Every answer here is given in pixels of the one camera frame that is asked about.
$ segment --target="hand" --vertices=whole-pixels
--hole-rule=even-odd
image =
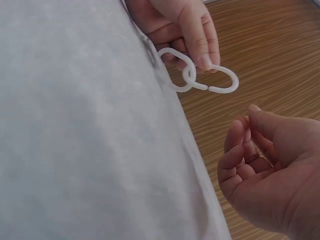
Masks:
[[[220,65],[214,22],[201,0],[125,1],[131,17],[158,51],[171,47],[189,55],[198,66],[198,73],[210,70],[212,63]],[[179,70],[186,66],[170,53],[164,54],[162,60]]]
[[[224,152],[219,185],[241,216],[293,239],[320,239],[320,122],[252,105],[233,121]]]

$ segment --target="c-shaped clip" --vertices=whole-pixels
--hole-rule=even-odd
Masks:
[[[185,61],[185,63],[186,63],[186,67],[182,71],[182,77],[183,77],[183,80],[186,82],[186,85],[185,86],[177,86],[172,83],[172,87],[179,93],[184,93],[184,92],[189,91],[191,88],[196,88],[196,89],[203,90],[203,91],[209,90],[210,92],[218,93],[218,94],[229,94],[229,93],[232,93],[235,90],[237,90],[237,88],[239,87],[239,79],[233,71],[231,71],[230,69],[228,69],[226,67],[218,66],[218,65],[214,65],[214,64],[212,64],[212,69],[221,71],[221,72],[229,75],[229,77],[232,80],[232,85],[227,88],[221,88],[221,87],[216,87],[216,86],[207,86],[207,85],[198,83],[198,82],[196,82],[196,79],[197,79],[196,65],[190,59],[190,57],[188,57],[187,55],[184,55],[181,52],[179,52],[173,48],[170,48],[170,47],[162,48],[160,51],[158,51],[158,56],[161,57],[165,53],[170,53],[170,54],[176,56],[177,58]]]

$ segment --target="wood grain surface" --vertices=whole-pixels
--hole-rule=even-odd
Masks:
[[[312,0],[219,0],[207,4],[219,37],[222,66],[240,87],[223,95],[192,89],[180,93],[234,240],[284,240],[257,229],[226,202],[217,181],[217,162],[233,119],[249,104],[285,116],[320,120],[320,10]],[[169,69],[173,82],[181,73]],[[198,82],[227,87],[223,73],[199,75]]]

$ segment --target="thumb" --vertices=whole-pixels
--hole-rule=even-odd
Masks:
[[[249,121],[251,128],[270,141],[274,140],[275,134],[284,119],[284,116],[262,111],[256,105],[249,106]]]

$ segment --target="fingernail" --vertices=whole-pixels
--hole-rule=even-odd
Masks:
[[[261,111],[261,108],[258,107],[257,105],[254,105],[254,104],[251,104],[251,105],[249,106],[249,109],[250,109],[250,110],[253,110],[253,111]]]
[[[200,57],[200,62],[202,68],[204,68],[205,70],[212,69],[212,61],[208,53],[205,53]]]

